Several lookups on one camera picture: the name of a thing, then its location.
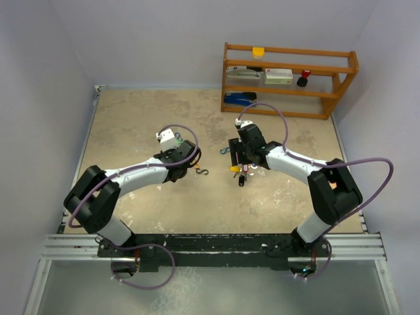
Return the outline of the teal S carabiner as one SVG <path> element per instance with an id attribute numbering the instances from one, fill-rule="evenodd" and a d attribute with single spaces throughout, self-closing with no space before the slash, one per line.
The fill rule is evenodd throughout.
<path id="1" fill-rule="evenodd" d="M 176 133 L 174 134 L 174 136 L 175 136 L 175 139 L 177 140 L 177 144 L 178 144 L 178 145 L 181 145 L 181 144 L 182 144 L 182 141 L 183 141 L 183 139 L 182 139 L 182 137 L 181 137 L 181 134 L 180 134 L 179 132 L 176 132 Z"/>

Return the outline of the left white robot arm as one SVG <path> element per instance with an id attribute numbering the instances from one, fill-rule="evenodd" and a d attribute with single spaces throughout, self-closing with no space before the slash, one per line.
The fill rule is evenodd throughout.
<path id="1" fill-rule="evenodd" d="M 135 234 L 114 215 L 118 199 L 149 185 L 176 182 L 200 157 L 200 147 L 184 140 L 175 149 L 122 169 L 88 167 L 64 199 L 64 208 L 72 214 L 69 226 L 76 220 L 87 233 L 111 241 L 112 250 L 120 257 L 132 255 Z"/>

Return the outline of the grey stapler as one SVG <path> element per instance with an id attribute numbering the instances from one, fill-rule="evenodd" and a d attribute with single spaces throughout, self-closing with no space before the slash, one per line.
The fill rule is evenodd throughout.
<path id="1" fill-rule="evenodd" d="M 263 69 L 251 66 L 231 66 L 226 69 L 226 77 L 234 79 L 259 80 Z"/>

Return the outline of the black S carabiner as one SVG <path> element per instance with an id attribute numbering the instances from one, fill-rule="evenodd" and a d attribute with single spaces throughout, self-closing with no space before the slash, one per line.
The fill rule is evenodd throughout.
<path id="1" fill-rule="evenodd" d="M 196 173 L 200 175 L 208 175 L 209 171 L 207 169 L 196 169 Z"/>

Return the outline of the blue S carabiner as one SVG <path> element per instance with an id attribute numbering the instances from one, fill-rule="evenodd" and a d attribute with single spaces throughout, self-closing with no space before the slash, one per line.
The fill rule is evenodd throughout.
<path id="1" fill-rule="evenodd" d="M 227 154 L 229 152 L 230 152 L 230 148 L 229 147 L 225 147 L 225 148 L 219 150 L 219 153 L 222 154 L 222 155 L 225 155 L 225 154 Z"/>

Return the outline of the wooden shelf rack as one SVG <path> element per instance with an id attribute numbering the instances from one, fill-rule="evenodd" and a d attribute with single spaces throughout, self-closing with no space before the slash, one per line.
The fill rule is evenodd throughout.
<path id="1" fill-rule="evenodd" d="M 328 119 L 359 69 L 354 51 L 225 43 L 220 109 L 272 115 L 261 104 L 281 101 L 285 116 Z"/>

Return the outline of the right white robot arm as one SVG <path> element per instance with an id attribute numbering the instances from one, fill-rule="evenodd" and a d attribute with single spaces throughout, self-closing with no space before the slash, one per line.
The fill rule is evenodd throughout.
<path id="1" fill-rule="evenodd" d="M 308 256 L 315 249 L 315 242 L 363 201 L 350 171 L 345 166 L 336 168 L 343 163 L 340 159 L 309 159 L 288 151 L 279 142 L 265 141 L 252 121 L 237 119 L 235 127 L 239 137 L 228 141 L 233 166 L 255 164 L 308 186 L 313 213 L 291 233 L 293 252 L 300 257 Z"/>

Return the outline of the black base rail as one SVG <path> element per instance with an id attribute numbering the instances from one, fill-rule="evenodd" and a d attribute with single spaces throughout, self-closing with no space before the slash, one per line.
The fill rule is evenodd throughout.
<path id="1" fill-rule="evenodd" d="M 306 244 L 297 234 L 135 234 L 124 245 L 97 239 L 101 258 L 130 259 L 139 272 L 160 267 L 269 268 L 301 274 L 316 271 L 317 259 L 329 258 L 321 236 Z"/>

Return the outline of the red black stamp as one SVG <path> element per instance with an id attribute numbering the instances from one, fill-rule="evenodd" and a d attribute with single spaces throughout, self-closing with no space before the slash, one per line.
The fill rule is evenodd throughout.
<path id="1" fill-rule="evenodd" d="M 297 86 L 298 87 L 306 87 L 308 84 L 308 77 L 310 76 L 311 71 L 310 70 L 303 70 L 301 72 L 300 78 L 297 80 Z"/>

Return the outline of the white cardboard box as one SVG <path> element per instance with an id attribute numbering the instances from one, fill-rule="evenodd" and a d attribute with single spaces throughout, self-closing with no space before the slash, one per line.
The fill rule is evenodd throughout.
<path id="1" fill-rule="evenodd" d="M 290 85 L 293 72 L 290 69 L 266 68 L 264 83 L 266 85 Z"/>

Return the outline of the yellow lid jar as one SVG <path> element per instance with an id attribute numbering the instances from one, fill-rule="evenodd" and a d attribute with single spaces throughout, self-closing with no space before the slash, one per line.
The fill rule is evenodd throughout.
<path id="1" fill-rule="evenodd" d="M 260 60 L 264 58 L 265 49 L 264 47 L 253 47 L 252 48 L 252 58 L 255 60 Z"/>

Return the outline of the blue stapler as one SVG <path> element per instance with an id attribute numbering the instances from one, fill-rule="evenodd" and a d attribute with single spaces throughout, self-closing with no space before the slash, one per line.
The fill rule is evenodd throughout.
<path id="1" fill-rule="evenodd" d="M 241 93 L 226 93 L 224 95 L 225 104 L 233 104 L 240 106 L 249 106 L 256 103 L 257 94 L 254 92 L 241 92 Z"/>

